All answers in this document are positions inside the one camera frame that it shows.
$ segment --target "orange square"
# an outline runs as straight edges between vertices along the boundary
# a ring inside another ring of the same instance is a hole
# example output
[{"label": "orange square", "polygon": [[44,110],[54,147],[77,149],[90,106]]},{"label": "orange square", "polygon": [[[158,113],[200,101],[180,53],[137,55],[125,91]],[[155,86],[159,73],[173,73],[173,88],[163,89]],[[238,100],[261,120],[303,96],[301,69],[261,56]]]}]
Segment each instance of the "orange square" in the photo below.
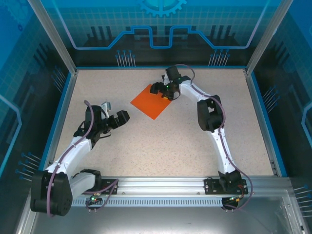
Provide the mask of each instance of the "orange square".
[{"label": "orange square", "polygon": [[152,119],[156,119],[161,112],[170,104],[170,101],[161,97],[161,93],[157,95],[151,94],[151,84],[148,85],[131,104],[137,107],[141,112],[148,115]]}]

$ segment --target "speckled tabletop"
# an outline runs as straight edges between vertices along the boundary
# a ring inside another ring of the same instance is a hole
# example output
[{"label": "speckled tabletop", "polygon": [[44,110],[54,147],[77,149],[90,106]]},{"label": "speckled tabletop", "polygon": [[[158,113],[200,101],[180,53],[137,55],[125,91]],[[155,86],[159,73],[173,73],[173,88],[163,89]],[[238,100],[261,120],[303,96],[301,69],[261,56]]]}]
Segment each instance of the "speckled tabletop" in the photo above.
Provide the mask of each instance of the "speckled tabletop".
[{"label": "speckled tabletop", "polygon": [[[226,137],[237,166],[248,175],[272,175],[254,106],[242,70],[195,70],[194,83],[218,94],[226,111]],[[92,105],[109,101],[111,114],[125,110],[128,123],[112,130],[81,161],[81,169],[103,176],[216,176],[217,154],[197,122],[196,104],[184,96],[152,120],[130,102],[150,83],[161,81],[164,70],[79,71],[58,144],[57,159],[84,120],[86,99]],[[191,77],[188,70],[182,75]]]}]

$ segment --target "metal post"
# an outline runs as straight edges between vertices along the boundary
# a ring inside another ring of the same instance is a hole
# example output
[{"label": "metal post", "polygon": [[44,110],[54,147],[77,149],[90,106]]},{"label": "metal post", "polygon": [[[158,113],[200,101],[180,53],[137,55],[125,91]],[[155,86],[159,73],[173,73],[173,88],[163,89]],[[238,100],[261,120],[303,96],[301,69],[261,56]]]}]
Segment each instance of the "metal post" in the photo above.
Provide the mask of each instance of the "metal post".
[{"label": "metal post", "polygon": [[72,58],[70,57],[62,39],[60,38],[58,31],[53,25],[47,11],[42,5],[41,1],[40,0],[28,0],[28,2],[33,8],[36,16],[38,17],[45,32],[48,34],[48,37],[50,38],[51,42],[55,46],[56,50],[58,51],[60,57],[64,61],[67,69],[69,70],[71,74],[75,75],[77,68]]},{"label": "metal post", "polygon": [[263,52],[270,43],[272,37],[274,36],[278,26],[286,15],[289,7],[291,6],[293,0],[282,0],[278,8],[276,9],[267,29],[265,30],[259,44],[257,45],[252,57],[247,64],[247,74],[251,74],[259,62]]}]

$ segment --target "enclosure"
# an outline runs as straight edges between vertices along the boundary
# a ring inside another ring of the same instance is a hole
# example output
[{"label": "enclosure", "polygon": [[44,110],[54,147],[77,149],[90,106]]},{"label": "enclosure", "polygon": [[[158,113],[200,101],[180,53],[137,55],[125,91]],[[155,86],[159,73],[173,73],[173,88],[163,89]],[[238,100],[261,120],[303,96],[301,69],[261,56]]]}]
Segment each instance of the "enclosure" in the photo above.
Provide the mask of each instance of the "enclosure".
[{"label": "enclosure", "polygon": [[[0,3],[1,233],[310,233],[311,2]],[[196,104],[180,95],[151,116],[136,102],[175,64],[221,98],[232,157],[253,187],[241,210],[206,194],[219,162]],[[32,212],[32,175],[70,145],[84,100],[129,113],[75,171],[118,178],[116,194],[97,213],[86,195],[65,217]]]}]

